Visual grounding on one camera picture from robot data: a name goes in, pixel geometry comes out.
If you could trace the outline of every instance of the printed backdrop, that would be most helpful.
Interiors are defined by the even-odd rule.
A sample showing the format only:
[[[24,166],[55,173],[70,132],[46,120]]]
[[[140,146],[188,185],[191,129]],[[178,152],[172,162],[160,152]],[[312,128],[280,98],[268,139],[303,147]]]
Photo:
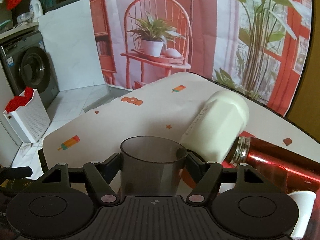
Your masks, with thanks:
[[[311,0],[90,0],[106,83],[137,89],[191,71],[285,115],[310,41]],[[176,27],[181,60],[150,58],[130,30],[147,13]]]

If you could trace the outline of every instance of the white bottle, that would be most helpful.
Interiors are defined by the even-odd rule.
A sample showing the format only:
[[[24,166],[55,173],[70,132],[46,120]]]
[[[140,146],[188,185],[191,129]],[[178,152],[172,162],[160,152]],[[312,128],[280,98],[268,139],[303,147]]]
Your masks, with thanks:
[[[205,161],[222,163],[249,120],[249,107],[232,91],[218,91],[182,136],[180,143]]]
[[[30,13],[32,15],[32,22],[37,22],[38,18],[43,15],[41,2],[39,0],[30,0]]]

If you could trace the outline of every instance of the sticker label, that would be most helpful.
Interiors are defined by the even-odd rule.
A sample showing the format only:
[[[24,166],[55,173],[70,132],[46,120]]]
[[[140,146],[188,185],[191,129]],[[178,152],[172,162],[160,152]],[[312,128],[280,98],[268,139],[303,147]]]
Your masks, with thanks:
[[[42,41],[39,42],[39,46],[40,46],[41,49],[44,49],[44,44],[43,44]]]
[[[9,67],[12,67],[12,66],[14,65],[14,62],[13,62],[13,58],[12,58],[12,57],[9,57],[9,58],[7,59],[7,62],[8,62]]]

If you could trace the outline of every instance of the red thermos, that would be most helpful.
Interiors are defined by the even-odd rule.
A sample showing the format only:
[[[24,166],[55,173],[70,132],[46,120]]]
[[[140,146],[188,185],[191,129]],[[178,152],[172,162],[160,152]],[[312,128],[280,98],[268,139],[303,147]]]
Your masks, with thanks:
[[[257,168],[270,163],[288,172],[287,193],[300,190],[316,192],[320,188],[320,163],[254,137],[238,137],[225,161],[237,166],[248,163]]]

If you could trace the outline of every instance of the popsicle print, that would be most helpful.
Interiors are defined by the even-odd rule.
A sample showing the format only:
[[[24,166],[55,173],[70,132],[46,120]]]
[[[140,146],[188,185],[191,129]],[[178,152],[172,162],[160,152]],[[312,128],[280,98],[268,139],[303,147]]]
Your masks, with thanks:
[[[78,142],[80,142],[79,136],[77,136],[77,135],[73,136],[71,139],[69,139],[68,141],[65,141],[63,144],[61,144],[61,147],[58,149],[58,151],[66,150]]]
[[[186,88],[185,86],[180,85],[180,86],[172,89],[171,93],[173,93],[173,92],[179,92],[179,91],[181,91],[181,90],[183,90],[183,89],[185,89],[185,88]]]

